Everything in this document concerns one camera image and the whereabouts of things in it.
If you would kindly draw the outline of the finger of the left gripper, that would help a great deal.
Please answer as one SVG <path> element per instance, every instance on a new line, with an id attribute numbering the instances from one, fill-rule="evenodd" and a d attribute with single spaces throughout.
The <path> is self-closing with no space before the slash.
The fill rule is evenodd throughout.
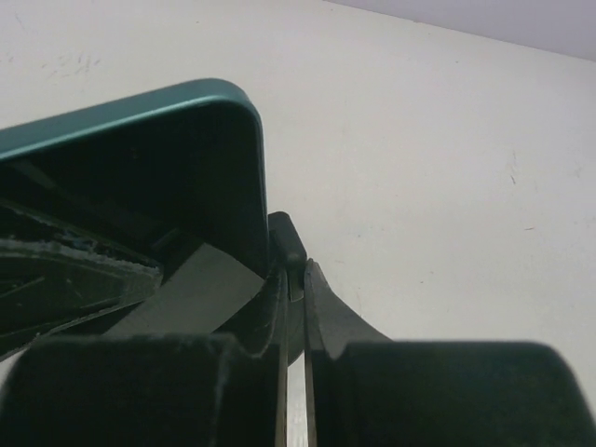
<path id="1" fill-rule="evenodd" d="M 1 202 L 1 347 L 135 305 L 161 285 L 162 266 L 56 218 Z"/>

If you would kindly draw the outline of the black phone teal case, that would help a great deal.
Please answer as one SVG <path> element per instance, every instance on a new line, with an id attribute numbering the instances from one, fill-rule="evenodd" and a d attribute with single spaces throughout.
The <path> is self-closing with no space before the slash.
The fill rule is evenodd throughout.
<path id="1" fill-rule="evenodd" d="M 201 79 L 3 129 L 1 202 L 163 268 L 148 298 L 57 333 L 210 333 L 269 270 L 261 119 Z"/>

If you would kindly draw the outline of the black round-base phone stand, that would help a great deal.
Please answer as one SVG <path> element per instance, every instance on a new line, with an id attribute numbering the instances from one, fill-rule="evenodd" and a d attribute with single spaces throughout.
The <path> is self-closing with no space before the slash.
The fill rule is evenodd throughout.
<path id="1" fill-rule="evenodd" d="M 273 241 L 276 263 L 287 275 L 291 302 L 304 298 L 304 276 L 307 253 L 291 217 L 284 211 L 268 216 L 270 235 Z"/>

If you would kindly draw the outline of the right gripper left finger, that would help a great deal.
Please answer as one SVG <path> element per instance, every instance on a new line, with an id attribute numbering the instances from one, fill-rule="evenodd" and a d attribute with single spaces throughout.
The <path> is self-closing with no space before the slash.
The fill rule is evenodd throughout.
<path id="1" fill-rule="evenodd" d="M 209 335 L 55 337 L 1 392 L 5 446 L 282 446 L 288 280 Z"/>

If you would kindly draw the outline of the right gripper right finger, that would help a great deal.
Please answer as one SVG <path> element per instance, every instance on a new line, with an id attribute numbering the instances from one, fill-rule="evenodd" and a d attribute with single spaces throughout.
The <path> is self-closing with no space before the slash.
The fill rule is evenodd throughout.
<path id="1" fill-rule="evenodd" d="M 571 369 L 525 342 L 393 341 L 305 267 L 305 379 L 313 446 L 591 446 Z"/>

